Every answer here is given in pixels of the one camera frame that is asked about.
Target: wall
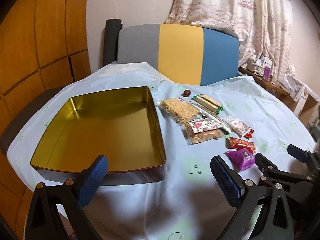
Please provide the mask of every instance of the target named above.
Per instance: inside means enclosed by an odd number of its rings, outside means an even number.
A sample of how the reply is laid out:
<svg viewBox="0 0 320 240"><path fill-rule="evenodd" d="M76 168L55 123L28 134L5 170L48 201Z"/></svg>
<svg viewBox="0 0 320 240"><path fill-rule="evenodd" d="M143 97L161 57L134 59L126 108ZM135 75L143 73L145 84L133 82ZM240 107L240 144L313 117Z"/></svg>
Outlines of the wall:
<svg viewBox="0 0 320 240"><path fill-rule="evenodd" d="M0 136L45 90L90 74L86 0L17 0L0 25ZM32 192L0 152L0 213L23 239Z"/></svg>
<svg viewBox="0 0 320 240"><path fill-rule="evenodd" d="M293 31L289 64L297 69L297 78L320 95L320 27L302 0L291 0Z"/></svg>
<svg viewBox="0 0 320 240"><path fill-rule="evenodd" d="M102 67L106 20L122 19L123 27L163 23L173 0L87 0L87 41L91 71Z"/></svg>

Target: tablecloth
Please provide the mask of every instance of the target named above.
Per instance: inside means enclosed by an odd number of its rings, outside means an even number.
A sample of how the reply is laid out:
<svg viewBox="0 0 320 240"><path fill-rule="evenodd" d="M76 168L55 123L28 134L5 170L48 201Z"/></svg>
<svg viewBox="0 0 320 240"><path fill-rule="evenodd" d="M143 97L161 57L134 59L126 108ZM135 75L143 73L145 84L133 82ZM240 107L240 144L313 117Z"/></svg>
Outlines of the tablecloth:
<svg viewBox="0 0 320 240"><path fill-rule="evenodd" d="M42 107L14 139L7 156L19 178L34 190L45 180L30 160L47 124L73 96L124 87L148 86L155 102L180 97L185 89L221 102L228 114L240 118L255 132L257 152L280 170L307 174L305 165L286 152L289 144L312 151L315 143L298 118L277 98L257 85L252 77L241 76L209 86L171 82L147 63L110 64L91 76L64 88ZM226 152L226 138L188 145L179 126L157 108L167 155L166 177L161 182L100 186L84 212L103 239L195 240L216 239L235 212L228 205L210 171L210 160L220 155L232 168ZM255 183L262 175L257 166L240 172Z"/></svg>

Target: purple snack package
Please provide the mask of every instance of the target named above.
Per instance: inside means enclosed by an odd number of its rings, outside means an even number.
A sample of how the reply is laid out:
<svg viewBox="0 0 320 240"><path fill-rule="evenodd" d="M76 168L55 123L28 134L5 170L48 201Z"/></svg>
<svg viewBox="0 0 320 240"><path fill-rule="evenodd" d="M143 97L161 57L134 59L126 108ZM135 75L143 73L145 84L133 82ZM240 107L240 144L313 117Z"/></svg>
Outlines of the purple snack package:
<svg viewBox="0 0 320 240"><path fill-rule="evenodd" d="M238 165L241 171L245 171L255 164L254 155L247 149L227 151L227 155Z"/></svg>

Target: patterned curtain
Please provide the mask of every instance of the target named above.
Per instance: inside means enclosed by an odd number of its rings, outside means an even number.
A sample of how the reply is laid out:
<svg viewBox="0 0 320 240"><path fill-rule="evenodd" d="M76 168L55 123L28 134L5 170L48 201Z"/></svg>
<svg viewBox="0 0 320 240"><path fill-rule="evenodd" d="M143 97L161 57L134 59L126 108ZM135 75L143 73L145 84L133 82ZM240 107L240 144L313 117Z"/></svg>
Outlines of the patterned curtain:
<svg viewBox="0 0 320 240"><path fill-rule="evenodd" d="M239 66L261 55L274 61L273 81L288 68L291 0L175 0L166 23L206 27L239 40Z"/></svg>

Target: blue gripper pad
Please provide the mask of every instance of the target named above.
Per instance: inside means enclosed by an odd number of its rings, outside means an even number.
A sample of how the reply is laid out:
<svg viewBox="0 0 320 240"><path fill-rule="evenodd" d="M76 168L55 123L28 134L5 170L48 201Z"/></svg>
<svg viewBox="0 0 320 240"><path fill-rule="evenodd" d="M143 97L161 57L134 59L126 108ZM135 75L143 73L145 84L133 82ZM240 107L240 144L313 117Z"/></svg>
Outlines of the blue gripper pad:
<svg viewBox="0 0 320 240"><path fill-rule="evenodd" d="M308 162L308 154L301 150L300 148L290 144L287 148L288 154L292 157L296 158L299 162L307 163Z"/></svg>
<svg viewBox="0 0 320 240"><path fill-rule="evenodd" d="M108 171L108 159L105 156L100 156L99 161L93 164L94 166L91 165L88 169L90 174L77 191L77 203L80 208L89 205L94 193Z"/></svg>
<svg viewBox="0 0 320 240"><path fill-rule="evenodd" d="M236 171L231 170L220 156L211 159L210 168L229 205L238 209L245 192L243 179Z"/></svg>

